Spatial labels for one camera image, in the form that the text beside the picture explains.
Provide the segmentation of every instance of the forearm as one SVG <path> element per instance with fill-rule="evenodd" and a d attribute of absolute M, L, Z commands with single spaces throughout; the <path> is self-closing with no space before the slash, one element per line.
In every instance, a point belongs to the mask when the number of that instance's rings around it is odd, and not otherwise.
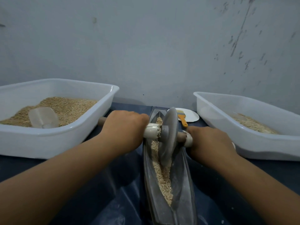
<path fill-rule="evenodd" d="M 298 224 L 300 196 L 236 156 L 219 163 L 215 169 L 252 205 L 267 224 Z"/>
<path fill-rule="evenodd" d="M 66 201 L 115 157 L 105 139 L 93 138 L 3 181 L 0 224 L 49 223 Z"/>

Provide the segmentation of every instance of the person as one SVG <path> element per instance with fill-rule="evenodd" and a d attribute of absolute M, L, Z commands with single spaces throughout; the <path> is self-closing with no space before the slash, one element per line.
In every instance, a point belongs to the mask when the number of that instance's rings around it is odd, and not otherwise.
<path fill-rule="evenodd" d="M 146 114 L 113 111 L 100 134 L 0 183 L 0 224 L 48 224 L 114 158 L 135 150 Z M 298 224 L 300 196 L 239 156 L 225 132 L 188 127 L 192 159 L 220 173 L 267 224 Z"/>

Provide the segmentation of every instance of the dark blue tablecloth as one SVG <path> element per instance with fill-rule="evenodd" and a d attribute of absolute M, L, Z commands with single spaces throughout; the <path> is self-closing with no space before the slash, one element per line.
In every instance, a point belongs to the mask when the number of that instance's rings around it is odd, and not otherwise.
<path fill-rule="evenodd" d="M 112 110 L 150 114 L 157 107 L 113 103 Z M 203 120 L 190 125 L 206 126 Z M 87 140 L 101 131 L 96 127 Z M 151 224 L 143 182 L 142 147 L 115 159 L 69 200 L 52 224 Z M 300 162 L 250 160 L 300 194 Z M 0 156 L 0 181 L 43 160 Z M 216 172 L 188 158 L 198 224 L 263 224 L 244 199 Z"/>

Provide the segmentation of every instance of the grain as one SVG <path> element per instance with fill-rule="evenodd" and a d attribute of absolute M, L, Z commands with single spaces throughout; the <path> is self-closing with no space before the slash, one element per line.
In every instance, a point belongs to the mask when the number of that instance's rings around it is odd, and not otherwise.
<path fill-rule="evenodd" d="M 28 112 L 38 107 L 50 107 L 58 116 L 59 126 L 65 126 L 76 121 L 96 103 L 96 100 L 49 97 L 36 106 L 26 106 L 20 109 L 14 116 L 0 121 L 0 124 L 32 127 Z"/>
<path fill-rule="evenodd" d="M 274 131 L 273 129 L 269 128 L 268 126 L 256 121 L 255 119 L 245 116 L 243 114 L 239 114 L 243 117 L 245 117 L 247 120 L 239 120 L 234 118 L 234 120 L 236 120 L 238 123 L 240 123 L 241 125 L 250 128 L 254 131 L 260 132 L 260 133 L 268 133 L 268 134 L 278 134 L 278 132 Z"/>
<path fill-rule="evenodd" d="M 163 120 L 158 117 L 156 123 L 163 124 Z M 169 164 L 166 167 L 163 167 L 158 159 L 158 141 L 153 140 L 151 144 L 151 153 L 152 153 L 152 164 L 156 173 L 158 180 L 158 185 L 160 191 L 163 194 L 163 197 L 167 201 L 168 205 L 171 206 L 173 200 L 171 180 L 170 180 L 170 169 L 172 160 L 169 161 Z"/>

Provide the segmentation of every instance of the white wall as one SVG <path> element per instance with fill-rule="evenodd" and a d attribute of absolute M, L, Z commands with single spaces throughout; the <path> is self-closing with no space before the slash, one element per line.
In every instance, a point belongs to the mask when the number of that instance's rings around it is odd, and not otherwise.
<path fill-rule="evenodd" d="M 300 0 L 249 1 L 0 0 L 0 85 L 110 83 L 119 102 L 190 109 L 207 91 L 300 114 Z"/>

